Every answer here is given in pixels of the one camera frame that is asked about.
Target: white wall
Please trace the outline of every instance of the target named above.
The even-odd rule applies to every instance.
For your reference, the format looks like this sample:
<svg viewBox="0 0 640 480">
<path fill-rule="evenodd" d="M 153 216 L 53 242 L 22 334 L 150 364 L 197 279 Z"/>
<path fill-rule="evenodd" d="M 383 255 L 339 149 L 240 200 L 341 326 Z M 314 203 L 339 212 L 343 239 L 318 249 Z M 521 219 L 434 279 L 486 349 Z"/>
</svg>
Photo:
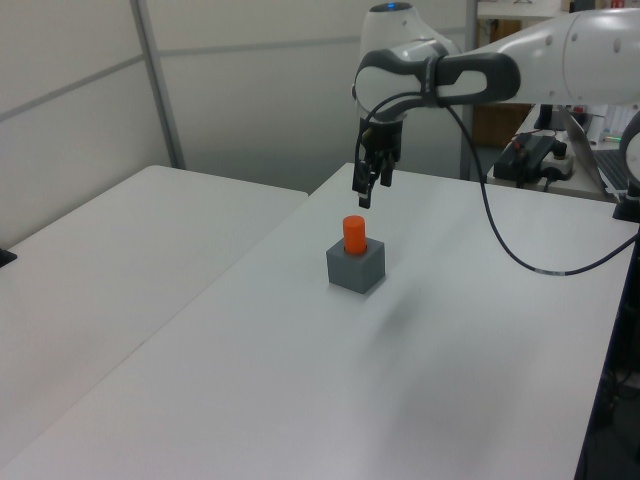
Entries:
<svg viewBox="0 0 640 480">
<path fill-rule="evenodd" d="M 311 192 L 353 161 L 359 35 L 379 1 L 146 3 L 188 169 Z M 464 47 L 474 2 L 414 3 Z M 399 167 L 458 177 L 460 144 L 446 112 L 414 112 Z"/>
<path fill-rule="evenodd" d="M 0 246 L 169 163 L 128 0 L 5 0 L 0 45 Z"/>
</svg>

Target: gray block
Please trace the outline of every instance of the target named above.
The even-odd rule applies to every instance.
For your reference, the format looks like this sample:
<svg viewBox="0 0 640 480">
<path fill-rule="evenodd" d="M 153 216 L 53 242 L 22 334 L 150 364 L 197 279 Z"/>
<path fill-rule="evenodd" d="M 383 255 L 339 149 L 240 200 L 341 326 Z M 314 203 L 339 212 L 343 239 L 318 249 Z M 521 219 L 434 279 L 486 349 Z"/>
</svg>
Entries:
<svg viewBox="0 0 640 480">
<path fill-rule="evenodd" d="M 329 282 L 358 293 L 366 293 L 384 277 L 384 243 L 367 238 L 367 251 L 351 255 L 341 239 L 327 250 Z"/>
</svg>

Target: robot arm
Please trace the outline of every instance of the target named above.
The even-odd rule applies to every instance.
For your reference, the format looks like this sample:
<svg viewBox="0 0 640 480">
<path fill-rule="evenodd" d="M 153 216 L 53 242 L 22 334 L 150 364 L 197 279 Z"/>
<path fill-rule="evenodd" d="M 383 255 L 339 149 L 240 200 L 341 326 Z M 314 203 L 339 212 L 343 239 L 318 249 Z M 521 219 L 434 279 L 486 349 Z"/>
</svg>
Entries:
<svg viewBox="0 0 640 480">
<path fill-rule="evenodd" d="M 365 149 L 364 158 L 356 159 L 353 181 L 360 205 L 369 207 L 378 177 L 383 185 L 391 185 L 391 173 L 400 160 L 402 121 L 412 108 L 637 102 L 638 25 L 640 9 L 579 12 L 461 54 L 424 24 L 411 5 L 372 8 L 365 19 L 353 87 L 361 117 L 359 144 Z M 415 96 L 379 107 L 407 92 Z"/>
</svg>

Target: laptop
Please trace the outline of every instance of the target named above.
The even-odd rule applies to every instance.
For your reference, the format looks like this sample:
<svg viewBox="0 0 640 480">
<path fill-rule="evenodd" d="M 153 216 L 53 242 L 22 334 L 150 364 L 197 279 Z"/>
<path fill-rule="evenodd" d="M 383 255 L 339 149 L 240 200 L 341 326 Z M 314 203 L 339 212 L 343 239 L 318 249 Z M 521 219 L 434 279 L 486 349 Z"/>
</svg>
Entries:
<svg viewBox="0 0 640 480">
<path fill-rule="evenodd" d="M 565 107 L 558 107 L 567 136 L 580 164 L 587 171 L 603 195 L 619 198 L 629 188 L 629 181 L 622 167 L 619 149 L 591 149 L 587 134 Z"/>
</svg>

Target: orange cylinder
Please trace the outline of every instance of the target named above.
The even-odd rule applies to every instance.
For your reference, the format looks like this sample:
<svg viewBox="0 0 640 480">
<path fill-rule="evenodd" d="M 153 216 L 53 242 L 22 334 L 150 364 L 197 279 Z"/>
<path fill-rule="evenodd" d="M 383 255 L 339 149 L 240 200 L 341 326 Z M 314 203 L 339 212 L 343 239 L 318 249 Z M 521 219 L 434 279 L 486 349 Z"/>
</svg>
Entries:
<svg viewBox="0 0 640 480">
<path fill-rule="evenodd" d="M 342 221 L 344 250 L 351 255 L 362 255 L 367 251 L 367 238 L 364 234 L 364 218 L 351 215 Z"/>
</svg>

